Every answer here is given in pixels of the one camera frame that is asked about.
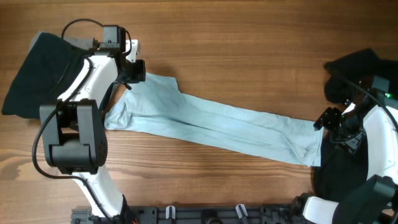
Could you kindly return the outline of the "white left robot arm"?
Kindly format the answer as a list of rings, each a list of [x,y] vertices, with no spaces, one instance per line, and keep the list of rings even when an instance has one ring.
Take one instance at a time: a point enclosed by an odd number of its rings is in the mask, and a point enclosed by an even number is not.
[[[60,171],[59,179],[74,180],[91,208],[87,223],[138,223],[125,196],[117,189],[105,166],[108,142],[102,110],[118,84],[129,88],[146,79],[143,60],[136,59],[138,41],[117,25],[103,26],[103,40],[89,49],[84,66],[54,104],[39,109],[41,127],[32,146],[37,162],[38,141],[43,140],[47,164]]]

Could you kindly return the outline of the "folded dark clothes stack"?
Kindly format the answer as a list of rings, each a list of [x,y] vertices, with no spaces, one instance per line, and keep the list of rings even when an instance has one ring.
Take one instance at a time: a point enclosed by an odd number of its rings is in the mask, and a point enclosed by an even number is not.
[[[81,72],[83,56],[95,40],[77,39],[39,32],[12,81],[1,113],[21,118],[39,119],[40,105],[53,103]]]

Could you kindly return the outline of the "black garment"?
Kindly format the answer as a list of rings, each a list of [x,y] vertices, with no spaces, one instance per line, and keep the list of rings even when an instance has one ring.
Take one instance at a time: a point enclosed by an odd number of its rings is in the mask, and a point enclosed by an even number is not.
[[[327,62],[324,68],[331,77],[325,84],[325,96],[332,103],[348,104],[362,94],[341,77],[358,84],[362,79],[377,75],[390,81],[389,90],[397,92],[397,61],[380,59],[372,49],[364,49]],[[321,166],[315,168],[315,194],[325,200],[339,202],[351,191],[365,183],[368,173],[368,147],[364,138],[359,146],[343,145],[344,134],[336,134],[337,122],[326,126],[329,133],[322,140]]]

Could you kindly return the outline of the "light blue t-shirt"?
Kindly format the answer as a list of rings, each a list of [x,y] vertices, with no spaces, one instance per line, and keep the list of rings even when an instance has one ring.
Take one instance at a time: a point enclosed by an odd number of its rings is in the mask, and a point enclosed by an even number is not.
[[[318,167],[323,132],[313,123],[181,93],[174,77],[147,74],[105,116],[109,130],[149,133],[275,161]]]

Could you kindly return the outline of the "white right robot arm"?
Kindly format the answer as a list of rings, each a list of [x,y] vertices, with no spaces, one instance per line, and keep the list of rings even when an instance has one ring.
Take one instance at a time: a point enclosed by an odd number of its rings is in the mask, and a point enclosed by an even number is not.
[[[366,181],[340,202],[316,196],[305,199],[301,214],[309,223],[397,223],[397,96],[389,81],[375,76],[366,89],[347,78],[355,99],[329,128],[332,140],[356,150],[366,140]]]

